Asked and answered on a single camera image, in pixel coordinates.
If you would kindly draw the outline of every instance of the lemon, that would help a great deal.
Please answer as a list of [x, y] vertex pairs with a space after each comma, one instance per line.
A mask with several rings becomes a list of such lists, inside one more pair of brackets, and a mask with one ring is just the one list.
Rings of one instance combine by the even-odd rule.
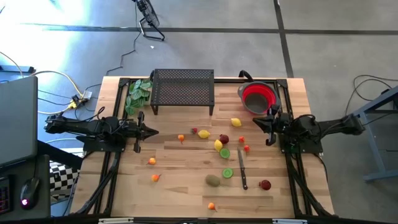
[[240, 127], [242, 126], [242, 122], [238, 118], [231, 118], [231, 123], [234, 127]]
[[201, 137], [201, 138], [207, 138], [207, 137], [210, 135], [210, 133], [209, 133], [208, 131], [206, 131], [206, 130], [200, 130], [200, 131], [198, 132], [198, 135], [199, 135], [199, 137]]
[[217, 150], [217, 152], [219, 152], [222, 147], [223, 147], [223, 143], [221, 143], [221, 141], [217, 139], [214, 142], [214, 148]]

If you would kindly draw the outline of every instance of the butcher block tabletop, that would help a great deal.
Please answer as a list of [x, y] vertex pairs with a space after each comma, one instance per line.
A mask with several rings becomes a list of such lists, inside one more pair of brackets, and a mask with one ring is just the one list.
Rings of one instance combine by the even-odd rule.
[[[104, 77], [96, 106], [96, 111], [105, 107], [101, 116], [112, 116], [120, 78], [126, 77]], [[288, 78], [287, 82], [294, 117], [311, 113], [303, 79]], [[254, 115], [244, 109], [237, 94], [238, 86], [237, 83], [215, 83], [213, 116], [209, 116], [206, 106], [160, 106], [157, 116], [150, 106], [141, 108], [144, 123], [159, 134], [141, 142], [139, 154], [132, 150], [135, 139], [128, 140], [121, 155], [112, 217], [294, 217], [285, 157], [278, 143], [266, 146], [268, 135], [252, 122]], [[119, 118], [123, 114], [126, 91], [124, 88]], [[242, 126], [233, 127], [231, 118], [239, 118]], [[191, 133], [192, 128], [205, 129], [211, 134], [208, 139], [201, 139]], [[185, 136], [182, 144], [177, 138], [179, 134]], [[220, 134], [229, 136], [226, 145], [231, 151], [229, 159], [223, 159], [214, 149], [214, 141]], [[250, 152], [243, 151], [247, 190], [242, 187], [239, 170], [240, 136], [244, 136], [245, 144], [251, 148]], [[71, 212], [80, 209], [97, 187], [103, 157], [103, 152], [94, 152], [83, 161]], [[156, 158], [154, 166], [147, 164], [151, 157]], [[312, 154], [303, 154], [302, 159], [308, 188], [324, 208], [333, 213], [321, 162]], [[230, 179], [222, 176], [227, 167], [234, 172]], [[158, 182], [151, 180], [154, 174], [161, 174]], [[220, 177], [221, 185], [207, 185], [208, 174]], [[271, 182], [270, 190], [259, 187], [262, 180]], [[108, 187], [104, 190], [101, 209], [107, 197]], [[300, 190], [298, 197], [304, 211]], [[208, 209], [210, 202], [215, 204], [217, 212]]]

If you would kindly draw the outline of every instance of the gray floor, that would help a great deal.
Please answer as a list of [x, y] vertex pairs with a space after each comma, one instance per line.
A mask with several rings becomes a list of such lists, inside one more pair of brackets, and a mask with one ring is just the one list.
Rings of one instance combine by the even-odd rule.
[[[278, 28], [272, 0], [153, 0], [152, 3], [161, 27]], [[393, 0], [280, 0], [280, 5], [286, 29], [398, 28], [398, 1]], [[134, 27], [134, 20], [134, 5], [130, 0], [9, 1], [0, 14], [0, 24], [9, 31], [0, 35], [0, 49], [20, 65], [65, 72], [84, 90], [100, 83], [108, 69], [119, 65], [120, 55], [132, 49], [137, 33], [42, 31], [40, 27], [16, 24]], [[109, 75], [149, 75], [155, 68], [213, 68], [216, 76], [236, 76], [245, 69], [255, 77], [286, 77], [279, 34], [173, 32], [165, 35], [165, 42], [140, 37], [137, 52], [124, 59], [124, 68]], [[355, 76], [398, 78], [397, 41], [398, 35], [287, 35], [294, 77], [304, 78], [312, 113], [317, 119], [343, 116]], [[0, 63], [10, 62], [0, 57]], [[0, 74], [0, 80], [13, 78], [17, 75]], [[66, 79], [58, 75], [40, 75], [39, 88], [60, 95], [75, 94]], [[380, 83], [371, 83], [364, 84], [359, 91], [374, 98], [385, 89]], [[98, 94], [99, 88], [92, 91]], [[39, 96], [57, 102], [66, 100], [42, 93]], [[349, 111], [364, 103], [355, 96]], [[63, 107], [41, 101], [39, 109], [57, 111]], [[80, 118], [91, 114], [78, 111]], [[40, 140], [71, 137], [46, 134], [41, 125], [46, 116], [38, 117]], [[327, 136], [322, 143], [336, 214], [398, 222], [398, 178], [371, 184], [362, 180], [363, 175], [376, 171], [366, 133]], [[53, 145], [81, 146], [77, 141]], [[385, 157], [388, 160], [397, 155], [393, 152]]]

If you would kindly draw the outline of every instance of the green lime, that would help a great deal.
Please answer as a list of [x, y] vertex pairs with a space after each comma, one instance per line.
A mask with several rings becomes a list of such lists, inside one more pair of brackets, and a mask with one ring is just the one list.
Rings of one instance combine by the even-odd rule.
[[226, 149], [226, 148], [222, 148], [222, 149], [220, 150], [220, 156], [221, 156], [222, 158], [224, 158], [224, 159], [228, 159], [230, 154], [231, 154], [231, 153], [230, 153], [229, 150]]
[[231, 168], [225, 168], [223, 170], [223, 177], [224, 178], [231, 178], [234, 175], [234, 171]]

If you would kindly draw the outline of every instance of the knife blade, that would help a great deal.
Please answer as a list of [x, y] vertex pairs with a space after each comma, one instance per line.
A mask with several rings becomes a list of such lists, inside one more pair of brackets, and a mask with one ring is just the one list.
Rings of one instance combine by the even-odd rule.
[[246, 184], [246, 174], [244, 173], [243, 157], [242, 157], [242, 152], [239, 148], [238, 148], [238, 156], [239, 156], [239, 165], [241, 167], [243, 189], [247, 190], [248, 185]]

